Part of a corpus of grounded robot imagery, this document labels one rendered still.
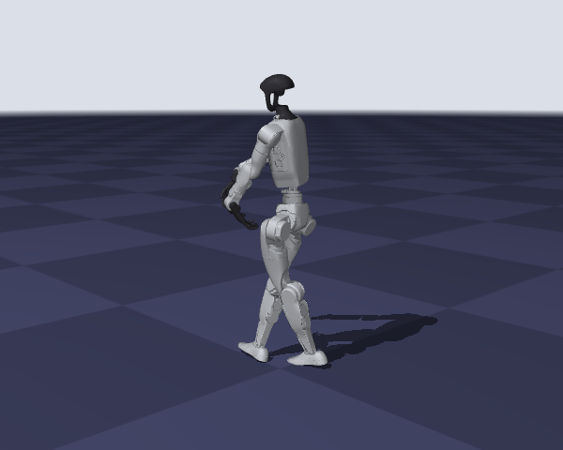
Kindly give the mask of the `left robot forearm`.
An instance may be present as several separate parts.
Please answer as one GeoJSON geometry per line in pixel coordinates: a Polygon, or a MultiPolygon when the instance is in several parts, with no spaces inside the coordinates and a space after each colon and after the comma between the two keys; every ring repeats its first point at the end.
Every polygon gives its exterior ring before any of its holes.
{"type": "Polygon", "coordinates": [[[236,202],[237,205],[239,205],[239,201],[241,200],[242,196],[245,194],[246,190],[251,187],[252,181],[250,180],[250,177],[251,167],[248,164],[244,164],[241,167],[236,182],[231,187],[227,198],[224,200],[224,205],[229,211],[232,211],[229,207],[229,204],[231,202],[236,202]]]}

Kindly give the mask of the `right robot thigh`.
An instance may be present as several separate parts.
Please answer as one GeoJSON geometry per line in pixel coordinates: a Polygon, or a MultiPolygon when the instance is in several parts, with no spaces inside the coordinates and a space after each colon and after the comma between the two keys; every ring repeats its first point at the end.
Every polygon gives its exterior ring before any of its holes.
{"type": "MultiPolygon", "coordinates": [[[[289,267],[290,267],[293,259],[296,257],[297,252],[298,252],[298,250],[301,246],[301,239],[302,239],[300,237],[301,234],[303,234],[304,236],[309,235],[314,230],[315,226],[316,226],[316,220],[313,219],[312,216],[309,214],[308,225],[304,229],[301,229],[299,231],[290,232],[288,238],[284,241],[284,244],[287,246],[289,267]]],[[[274,287],[270,278],[268,279],[266,286],[267,286],[267,289],[270,293],[272,293],[273,295],[278,295],[278,292],[277,292],[276,288],[274,287]]]]}

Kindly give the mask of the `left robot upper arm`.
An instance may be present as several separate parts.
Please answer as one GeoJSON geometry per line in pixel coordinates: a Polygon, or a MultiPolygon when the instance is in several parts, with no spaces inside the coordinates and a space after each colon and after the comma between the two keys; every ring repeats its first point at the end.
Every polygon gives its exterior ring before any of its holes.
{"type": "Polygon", "coordinates": [[[251,167],[250,180],[256,179],[261,174],[271,149],[280,141],[283,132],[283,128],[276,124],[265,125],[259,130],[251,163],[245,163],[251,167]]]}

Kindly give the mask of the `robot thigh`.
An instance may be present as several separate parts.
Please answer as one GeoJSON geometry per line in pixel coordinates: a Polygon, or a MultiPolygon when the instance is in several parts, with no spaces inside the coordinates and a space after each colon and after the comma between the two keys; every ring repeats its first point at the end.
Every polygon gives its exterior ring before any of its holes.
{"type": "Polygon", "coordinates": [[[263,221],[260,230],[260,242],[267,273],[279,295],[286,287],[297,292],[298,301],[305,293],[303,285],[289,278],[288,252],[284,241],[290,234],[291,220],[288,215],[278,215],[263,221]]]}
{"type": "MultiPolygon", "coordinates": [[[[293,259],[296,257],[297,252],[298,252],[298,250],[301,246],[301,239],[302,239],[300,237],[301,234],[303,234],[304,236],[309,235],[314,230],[315,226],[316,226],[316,220],[313,219],[312,216],[309,214],[308,225],[304,229],[301,229],[299,231],[290,232],[288,238],[284,241],[284,244],[287,246],[289,267],[290,267],[293,259]]],[[[274,287],[270,278],[268,279],[266,286],[267,286],[267,289],[270,293],[272,293],[273,295],[278,295],[278,292],[277,292],[276,288],[274,287]]]]}

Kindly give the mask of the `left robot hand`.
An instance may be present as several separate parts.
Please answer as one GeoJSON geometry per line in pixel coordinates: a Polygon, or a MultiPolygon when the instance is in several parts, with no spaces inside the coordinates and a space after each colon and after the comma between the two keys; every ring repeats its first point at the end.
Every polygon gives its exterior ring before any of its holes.
{"type": "Polygon", "coordinates": [[[256,230],[257,228],[259,228],[259,226],[257,225],[257,223],[254,223],[254,220],[252,221],[247,221],[244,217],[246,216],[246,214],[242,214],[239,212],[239,210],[241,209],[240,205],[237,205],[236,202],[231,202],[229,204],[229,207],[232,211],[229,211],[230,214],[233,214],[235,216],[235,218],[242,224],[244,224],[249,230],[256,230]]]}

